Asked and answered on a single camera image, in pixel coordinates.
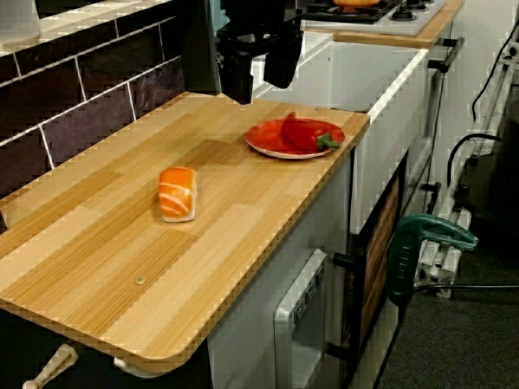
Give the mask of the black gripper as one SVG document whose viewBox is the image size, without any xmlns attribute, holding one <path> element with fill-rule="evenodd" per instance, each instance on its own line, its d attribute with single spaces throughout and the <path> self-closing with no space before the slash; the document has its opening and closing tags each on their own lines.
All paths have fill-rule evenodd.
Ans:
<svg viewBox="0 0 519 389">
<path fill-rule="evenodd" d="M 221 91 L 240 105 L 252 100 L 251 58 L 267 54 L 264 81 L 277 88 L 291 85 L 302 50 L 303 9 L 282 7 L 226 7 L 228 22 L 217 31 L 221 55 Z"/>
</svg>

